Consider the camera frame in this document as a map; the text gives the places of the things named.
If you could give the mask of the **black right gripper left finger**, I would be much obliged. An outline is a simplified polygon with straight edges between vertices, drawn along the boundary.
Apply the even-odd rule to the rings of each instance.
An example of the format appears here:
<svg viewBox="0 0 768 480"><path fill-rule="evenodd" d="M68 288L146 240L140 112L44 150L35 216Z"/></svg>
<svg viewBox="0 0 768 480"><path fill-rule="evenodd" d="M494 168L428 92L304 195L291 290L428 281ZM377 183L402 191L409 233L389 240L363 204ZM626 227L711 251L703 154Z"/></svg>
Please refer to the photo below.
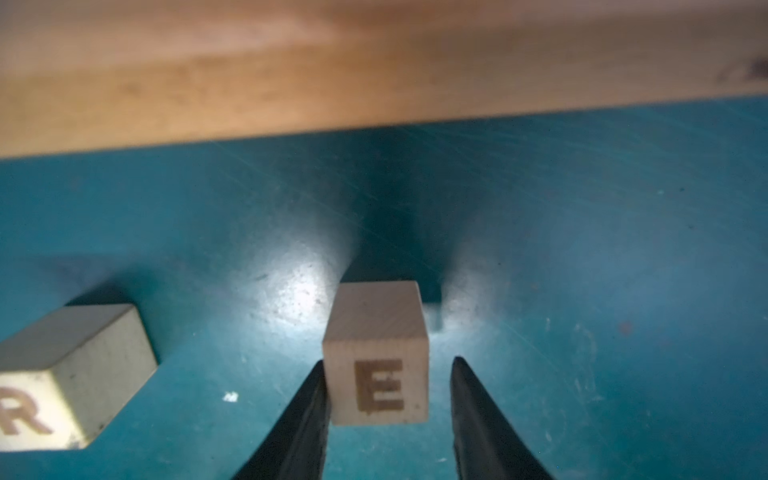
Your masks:
<svg viewBox="0 0 768 480"><path fill-rule="evenodd" d="M236 479L313 479L323 476L331 405L318 361Z"/></svg>

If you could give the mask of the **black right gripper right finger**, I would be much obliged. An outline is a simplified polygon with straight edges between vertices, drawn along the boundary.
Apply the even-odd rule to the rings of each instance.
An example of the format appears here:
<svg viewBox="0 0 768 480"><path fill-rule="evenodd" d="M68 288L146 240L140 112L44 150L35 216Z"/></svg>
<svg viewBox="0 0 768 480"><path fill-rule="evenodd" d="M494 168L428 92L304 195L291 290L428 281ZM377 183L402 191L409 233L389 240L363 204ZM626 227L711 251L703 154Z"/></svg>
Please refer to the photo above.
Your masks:
<svg viewBox="0 0 768 480"><path fill-rule="evenodd" d="M450 393L460 479L552 479L460 356L452 363Z"/></svg>

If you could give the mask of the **wooden letter block E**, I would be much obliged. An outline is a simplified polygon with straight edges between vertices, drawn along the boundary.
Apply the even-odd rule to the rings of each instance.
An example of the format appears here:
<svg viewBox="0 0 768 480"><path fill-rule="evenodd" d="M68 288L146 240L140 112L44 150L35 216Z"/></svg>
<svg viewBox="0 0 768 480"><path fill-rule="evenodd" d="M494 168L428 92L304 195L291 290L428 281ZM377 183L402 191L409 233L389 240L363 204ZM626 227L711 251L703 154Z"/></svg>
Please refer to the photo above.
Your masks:
<svg viewBox="0 0 768 480"><path fill-rule="evenodd" d="M415 281L340 284L322 351L333 425L428 420L429 338Z"/></svg>

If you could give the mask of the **wooden letter block R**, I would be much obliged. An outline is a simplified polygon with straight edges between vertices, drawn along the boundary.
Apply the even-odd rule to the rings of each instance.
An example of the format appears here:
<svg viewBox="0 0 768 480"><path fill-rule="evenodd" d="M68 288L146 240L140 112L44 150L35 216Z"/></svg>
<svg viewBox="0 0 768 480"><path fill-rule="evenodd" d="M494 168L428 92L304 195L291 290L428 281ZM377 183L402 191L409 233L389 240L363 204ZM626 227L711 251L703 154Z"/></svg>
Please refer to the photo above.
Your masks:
<svg viewBox="0 0 768 480"><path fill-rule="evenodd" d="M1 343L1 449L86 448L156 372L132 304L65 306Z"/></svg>

